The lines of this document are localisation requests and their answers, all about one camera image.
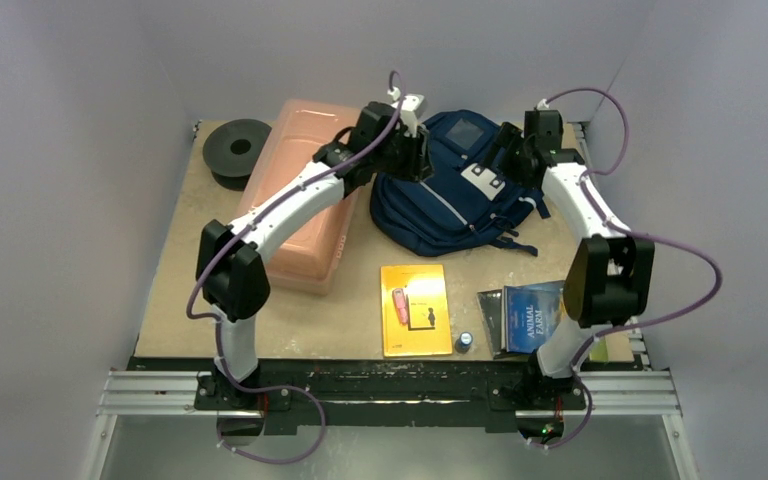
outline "gray wall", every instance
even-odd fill
[[[396,67],[431,111],[521,120],[561,89],[607,87],[654,0],[138,0],[187,110],[272,119],[288,97],[380,100]],[[598,99],[559,102],[589,120]]]
[[[696,244],[725,272],[709,307],[646,338],[673,369],[704,478],[768,478],[768,2],[659,1],[611,91],[632,140],[605,196],[630,225]],[[619,135],[606,102],[589,132],[598,163]],[[657,257],[651,314],[710,285],[700,261]]]
[[[129,0],[0,1],[0,479],[76,478],[187,122]]]

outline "navy blue backpack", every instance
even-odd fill
[[[430,134],[428,149],[434,175],[411,183],[379,174],[369,205],[375,225],[423,257],[482,245],[536,256],[536,248],[516,241],[519,234],[514,228],[535,208],[541,217],[549,216],[543,192],[505,182],[491,200],[461,175],[465,168],[481,163],[499,125],[468,110],[438,113],[424,124]]]

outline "white tag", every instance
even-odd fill
[[[466,167],[461,172],[461,176],[475,185],[491,201],[505,188],[505,181],[501,177],[497,177],[496,172],[477,163]]]

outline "pink plastic container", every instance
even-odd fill
[[[352,126],[360,110],[304,100],[287,100],[263,146],[237,216],[261,205],[295,178],[319,147]],[[321,212],[291,236],[266,265],[273,286],[325,295],[331,290],[356,193]]]

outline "cable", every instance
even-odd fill
[[[573,359],[570,364],[570,367],[572,368],[573,379],[576,381],[576,383],[578,383],[581,386],[581,389],[584,391],[587,397],[587,411],[584,414],[584,419],[581,421],[578,427],[576,427],[575,430],[573,430],[569,435],[565,436],[564,438],[561,439],[561,441],[557,443],[554,443],[552,445],[543,445],[543,448],[546,448],[546,449],[558,448],[560,446],[563,446],[569,443],[573,438],[575,438],[579,433],[581,433],[581,431],[584,429],[584,426],[587,425],[588,421],[590,421],[590,417],[593,413],[593,396],[590,394],[590,390],[587,388],[587,386],[584,385],[584,382],[581,380],[581,377],[579,377],[578,375],[578,365],[579,365],[579,362],[581,362],[584,355],[587,353],[590,346],[593,345],[593,343],[596,340],[599,340],[612,333],[625,332],[628,330],[633,330],[635,328],[646,328],[654,325],[660,325],[664,322],[668,322],[675,318],[686,315],[696,310],[697,308],[701,307],[702,305],[705,305],[706,303],[708,303],[712,298],[714,298],[717,292],[720,291],[720,288],[723,285],[723,272],[720,269],[720,266],[717,264],[716,260],[714,260],[710,255],[706,254],[705,252],[699,250],[698,248],[692,245],[688,245],[686,243],[670,240],[668,238],[664,238],[658,235],[635,232],[633,230],[619,227],[610,218],[608,218],[608,215],[605,213],[604,210],[602,210],[602,207],[599,205],[599,203],[596,201],[596,198],[590,192],[590,189],[587,187],[587,182],[585,182],[585,180],[587,179],[587,177],[593,174],[602,175],[602,176],[611,175],[620,166],[623,159],[625,158],[625,152],[628,149],[628,139],[629,139],[628,116],[625,113],[625,109],[623,109],[622,105],[620,105],[619,100],[617,100],[613,95],[611,95],[607,91],[599,88],[592,88],[592,87],[573,88],[571,90],[566,90],[552,97],[549,97],[548,99],[546,99],[545,103],[549,104],[555,101],[556,99],[563,97],[564,95],[568,95],[570,93],[575,93],[575,92],[595,92],[607,98],[617,108],[617,111],[620,114],[620,118],[622,119],[622,124],[623,124],[623,143],[622,143],[622,147],[620,148],[620,153],[617,155],[617,159],[614,161],[613,165],[611,165],[611,167],[608,168],[607,170],[587,169],[584,171],[584,173],[581,174],[581,177],[579,177],[578,179],[578,183],[579,183],[579,186],[581,187],[582,193],[587,198],[587,201],[590,203],[593,209],[596,210],[596,213],[599,215],[599,218],[602,219],[602,221],[605,223],[607,227],[611,228],[614,231],[627,235],[629,237],[642,238],[644,240],[649,240],[654,243],[659,243],[661,245],[666,245],[668,247],[673,247],[673,248],[685,251],[687,253],[691,253],[701,258],[708,265],[710,265],[711,269],[714,271],[714,285],[711,287],[708,293],[703,295],[701,298],[691,303],[690,305],[680,308],[672,313],[668,313],[661,317],[654,318],[652,320],[647,320],[645,322],[640,322],[637,324],[620,325],[617,327],[612,327],[606,330],[602,330],[597,332],[594,336],[585,340],[584,343],[581,345],[581,347],[579,347],[579,349],[575,352],[575,355],[573,355]]]
[[[558,395],[558,405],[555,407],[555,417],[564,421],[564,399],[560,395]]]
[[[339,142],[341,138],[343,138],[343,135],[351,132],[354,130],[354,127],[345,127],[341,129],[339,132],[337,132],[337,135],[334,135],[334,141]]]
[[[398,77],[399,79],[399,89],[401,92],[406,92],[407,89],[405,88],[404,80],[402,80],[402,75],[398,72],[398,70],[392,70],[390,72],[390,77],[388,80],[389,88],[390,90],[393,89],[393,80]],[[249,458],[251,460],[255,460],[262,463],[268,463],[272,465],[286,465],[290,463],[298,462],[299,460],[305,459],[308,456],[310,456],[313,452],[316,451],[317,448],[319,448],[319,445],[322,443],[322,440],[325,438],[325,410],[322,409],[322,404],[319,403],[319,400],[316,399],[310,392],[301,389],[299,387],[295,387],[293,385],[277,385],[273,387],[263,387],[263,388],[248,388],[243,385],[241,385],[239,382],[234,380],[234,376],[231,374],[231,368],[228,365],[228,361],[225,360],[225,354],[224,349],[222,347],[222,319],[219,317],[219,315],[213,313],[213,312],[204,312],[204,313],[195,313],[193,312],[193,307],[195,306],[196,298],[198,297],[198,292],[204,287],[204,283],[207,281],[207,277],[210,275],[210,273],[213,271],[214,268],[216,268],[216,265],[219,263],[219,261],[233,248],[233,246],[240,241],[241,238],[243,238],[247,233],[249,233],[253,226],[257,225],[260,220],[268,215],[270,212],[272,212],[275,208],[277,208],[279,205],[284,203],[288,198],[295,195],[297,192],[301,191],[301,189],[306,188],[310,186],[311,184],[319,181],[320,179],[331,175],[332,173],[339,172],[343,169],[346,169],[355,163],[359,162],[361,159],[363,159],[369,152],[374,150],[378,145],[381,144],[381,142],[384,141],[385,138],[387,138],[388,135],[390,135],[390,132],[393,131],[393,128],[396,126],[396,123],[399,121],[399,114],[402,110],[402,104],[404,102],[404,93],[402,93],[399,96],[398,104],[396,105],[396,111],[393,114],[393,116],[390,117],[390,121],[387,122],[387,125],[384,127],[384,130],[381,131],[381,133],[375,137],[375,140],[373,140],[369,145],[367,145],[365,148],[363,148],[360,152],[357,152],[356,154],[352,155],[348,160],[345,162],[342,162],[338,165],[335,165],[334,167],[329,168],[328,170],[325,170],[323,172],[320,172],[309,179],[305,180],[301,186],[297,185],[294,188],[291,188],[287,192],[285,192],[283,195],[275,199],[274,202],[270,203],[269,205],[266,205],[263,210],[261,210],[255,217],[252,219],[251,223],[244,226],[240,233],[234,235],[234,237],[226,243],[219,251],[216,253],[216,255],[210,260],[210,262],[205,267],[204,271],[201,275],[199,275],[198,280],[196,280],[196,285],[193,288],[193,291],[190,293],[190,298],[187,300],[187,317],[189,317],[192,320],[198,320],[202,318],[212,318],[214,320],[214,323],[216,324],[215,327],[215,340],[216,340],[216,352],[217,356],[219,358],[220,366],[222,367],[222,373],[228,378],[228,380],[231,382],[231,384],[236,388],[237,390],[244,392],[244,393],[266,393],[270,391],[275,390],[281,390],[281,389],[287,389],[293,392],[298,392],[304,396],[306,396],[308,399],[310,399],[311,402],[313,402],[314,406],[316,406],[316,409],[319,412],[319,418],[320,418],[320,431],[319,435],[316,437],[316,440],[313,442],[313,445],[311,445],[307,450],[300,453],[299,455],[296,455],[294,457],[290,458],[284,458],[284,459],[274,459],[274,458],[266,458],[262,457],[260,455],[255,455],[253,453],[245,452],[243,450],[237,449],[237,447],[232,447],[228,444],[223,438],[222,438],[222,432],[217,427],[216,433],[219,438],[219,444],[217,447],[224,447],[228,451],[232,453],[236,453],[237,455]]]

